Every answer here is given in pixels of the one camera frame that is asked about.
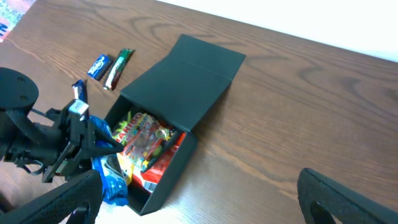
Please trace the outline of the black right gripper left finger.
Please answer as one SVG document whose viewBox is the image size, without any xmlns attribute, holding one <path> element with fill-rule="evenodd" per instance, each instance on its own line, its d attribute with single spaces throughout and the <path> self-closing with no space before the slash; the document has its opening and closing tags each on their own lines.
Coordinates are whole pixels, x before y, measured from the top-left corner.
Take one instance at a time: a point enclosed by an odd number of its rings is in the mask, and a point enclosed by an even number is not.
<svg viewBox="0 0 398 224">
<path fill-rule="evenodd" d="M 89 170 L 1 215 L 1 223 L 94 223 L 102 203 L 100 173 Z"/>
</svg>

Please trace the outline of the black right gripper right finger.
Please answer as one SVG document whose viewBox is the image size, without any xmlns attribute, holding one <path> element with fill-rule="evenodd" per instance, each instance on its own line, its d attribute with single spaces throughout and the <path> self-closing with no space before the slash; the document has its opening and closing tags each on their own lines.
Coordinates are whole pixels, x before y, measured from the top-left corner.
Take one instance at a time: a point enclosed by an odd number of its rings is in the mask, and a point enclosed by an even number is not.
<svg viewBox="0 0 398 224">
<path fill-rule="evenodd" d="M 397 223 L 397 212 L 310 168 L 300 171 L 297 191 L 306 223 Z"/>
</svg>

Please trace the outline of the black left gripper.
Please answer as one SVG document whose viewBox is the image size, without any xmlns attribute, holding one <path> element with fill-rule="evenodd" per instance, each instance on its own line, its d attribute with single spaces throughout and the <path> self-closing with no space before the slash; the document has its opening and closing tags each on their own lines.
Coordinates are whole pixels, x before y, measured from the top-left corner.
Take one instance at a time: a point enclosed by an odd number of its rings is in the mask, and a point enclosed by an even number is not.
<svg viewBox="0 0 398 224">
<path fill-rule="evenodd" d="M 69 178 L 79 169 L 81 159 L 122 152 L 124 146 L 100 130 L 92 121 L 68 111 L 50 109 L 45 117 L 52 126 L 33 123 L 28 117 L 31 103 L 2 103 L 2 160 L 11 162 L 30 175 L 42 175 L 43 183 L 55 176 Z M 111 146 L 99 146 L 100 140 Z"/>
</svg>

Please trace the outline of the blue cookie pack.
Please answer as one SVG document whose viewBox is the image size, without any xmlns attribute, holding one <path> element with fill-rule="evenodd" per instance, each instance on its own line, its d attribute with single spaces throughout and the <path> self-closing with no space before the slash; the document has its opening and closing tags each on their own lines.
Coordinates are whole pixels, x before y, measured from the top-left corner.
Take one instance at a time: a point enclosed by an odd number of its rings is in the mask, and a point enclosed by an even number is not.
<svg viewBox="0 0 398 224">
<path fill-rule="evenodd" d="M 90 121 L 94 122 L 100 130 L 112 137 L 110 127 L 105 120 L 96 116 L 90 116 Z M 99 146 L 111 146 L 100 140 L 96 144 Z M 97 170 L 101 176 L 103 201 L 110 205 L 127 205 L 129 203 L 127 200 L 128 189 L 117 154 L 94 157 L 91 159 L 91 162 L 92 169 Z"/>
</svg>

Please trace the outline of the yellow Hacks candy bag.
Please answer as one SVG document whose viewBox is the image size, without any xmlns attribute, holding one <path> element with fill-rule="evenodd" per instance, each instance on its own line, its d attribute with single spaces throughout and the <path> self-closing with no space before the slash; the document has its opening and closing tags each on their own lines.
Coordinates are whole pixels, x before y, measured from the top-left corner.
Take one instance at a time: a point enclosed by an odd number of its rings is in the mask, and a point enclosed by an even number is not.
<svg viewBox="0 0 398 224">
<path fill-rule="evenodd" d="M 119 165 L 121 167 L 121 170 L 123 172 L 124 180 L 126 181 L 126 184 L 129 185 L 133 178 L 132 178 L 132 173 L 134 169 L 134 164 L 132 162 L 132 159 L 129 157 L 123 156 L 120 153 L 117 153 Z"/>
</svg>

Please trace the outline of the black Haribo gummy bag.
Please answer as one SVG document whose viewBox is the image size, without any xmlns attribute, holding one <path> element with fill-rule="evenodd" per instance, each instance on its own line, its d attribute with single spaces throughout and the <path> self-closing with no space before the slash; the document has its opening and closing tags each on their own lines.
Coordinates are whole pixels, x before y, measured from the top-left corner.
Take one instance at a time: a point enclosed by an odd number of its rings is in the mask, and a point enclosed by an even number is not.
<svg viewBox="0 0 398 224">
<path fill-rule="evenodd" d="M 113 139 L 124 146 L 120 155 L 142 173 L 152 168 L 177 135 L 175 128 L 141 112 L 128 112 L 112 133 Z"/>
</svg>

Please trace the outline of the purple Dairy Milk bar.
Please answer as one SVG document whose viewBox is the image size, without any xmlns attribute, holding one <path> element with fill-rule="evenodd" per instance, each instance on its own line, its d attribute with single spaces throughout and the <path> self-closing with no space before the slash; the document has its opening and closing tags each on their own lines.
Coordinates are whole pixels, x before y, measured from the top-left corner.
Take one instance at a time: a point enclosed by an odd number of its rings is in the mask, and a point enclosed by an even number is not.
<svg viewBox="0 0 398 224">
<path fill-rule="evenodd" d="M 72 85 L 72 89 L 75 99 L 87 102 L 86 83 L 84 80 L 78 80 Z"/>
</svg>

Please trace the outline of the red candy bag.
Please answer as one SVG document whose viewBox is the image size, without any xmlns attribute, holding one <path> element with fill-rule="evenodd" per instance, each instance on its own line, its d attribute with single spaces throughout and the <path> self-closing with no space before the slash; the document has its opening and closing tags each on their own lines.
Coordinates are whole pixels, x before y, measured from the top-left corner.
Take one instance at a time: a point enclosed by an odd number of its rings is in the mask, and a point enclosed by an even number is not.
<svg viewBox="0 0 398 224">
<path fill-rule="evenodd" d="M 179 149 L 182 141 L 185 139 L 186 134 L 182 133 L 174 145 L 165 151 L 157 162 L 145 173 L 142 173 L 137 167 L 132 170 L 131 184 L 140 187 L 150 194 L 155 190 L 157 184 L 160 182 L 164 172 L 167 170 L 174 154 Z"/>
</svg>

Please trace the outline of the blue Eclipse mint box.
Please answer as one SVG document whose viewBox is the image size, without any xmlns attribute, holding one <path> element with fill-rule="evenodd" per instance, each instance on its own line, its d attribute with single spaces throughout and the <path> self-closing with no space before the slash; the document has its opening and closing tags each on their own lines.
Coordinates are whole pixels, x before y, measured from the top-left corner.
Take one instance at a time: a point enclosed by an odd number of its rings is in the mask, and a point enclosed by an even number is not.
<svg viewBox="0 0 398 224">
<path fill-rule="evenodd" d="M 110 56 L 101 54 L 87 71 L 87 75 L 95 80 L 100 81 L 104 74 L 108 71 L 113 60 Z"/>
</svg>

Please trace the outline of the green white candy stick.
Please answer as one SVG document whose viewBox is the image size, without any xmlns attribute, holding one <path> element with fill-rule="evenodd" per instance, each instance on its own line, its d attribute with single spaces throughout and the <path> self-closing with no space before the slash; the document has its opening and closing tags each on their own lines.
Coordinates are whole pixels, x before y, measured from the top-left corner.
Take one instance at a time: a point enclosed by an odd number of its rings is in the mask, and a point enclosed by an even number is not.
<svg viewBox="0 0 398 224">
<path fill-rule="evenodd" d="M 103 88 L 105 90 L 114 90 L 116 88 L 124 68 L 135 51 L 135 49 L 123 48 L 119 52 L 116 61 L 113 63 L 113 66 L 103 83 Z"/>
</svg>

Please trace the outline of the black box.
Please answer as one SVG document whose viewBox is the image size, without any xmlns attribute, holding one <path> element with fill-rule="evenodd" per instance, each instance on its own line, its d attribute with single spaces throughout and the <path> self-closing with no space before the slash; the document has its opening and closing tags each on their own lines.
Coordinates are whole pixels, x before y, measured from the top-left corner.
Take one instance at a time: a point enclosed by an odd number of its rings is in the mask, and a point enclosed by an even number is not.
<svg viewBox="0 0 398 224">
<path fill-rule="evenodd" d="M 182 34 L 165 58 L 121 90 L 105 117 L 112 128 L 134 110 L 148 112 L 186 134 L 151 194 L 129 188 L 129 207 L 138 215 L 163 206 L 197 147 L 193 128 L 229 88 L 245 58 Z"/>
</svg>

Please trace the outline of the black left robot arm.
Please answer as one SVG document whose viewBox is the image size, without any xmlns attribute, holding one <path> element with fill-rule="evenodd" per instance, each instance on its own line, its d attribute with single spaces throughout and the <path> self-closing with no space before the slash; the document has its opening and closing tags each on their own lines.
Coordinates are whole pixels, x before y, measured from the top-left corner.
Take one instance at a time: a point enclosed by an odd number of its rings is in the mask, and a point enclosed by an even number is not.
<svg viewBox="0 0 398 224">
<path fill-rule="evenodd" d="M 82 120 L 88 104 L 73 99 L 62 110 L 50 109 L 45 117 L 52 126 L 34 123 L 28 114 L 39 96 L 37 85 L 22 73 L 1 68 L 1 160 L 27 169 L 40 168 L 43 183 L 55 176 L 69 179 L 89 169 L 88 161 L 123 151 L 123 146 L 93 121 Z"/>
</svg>

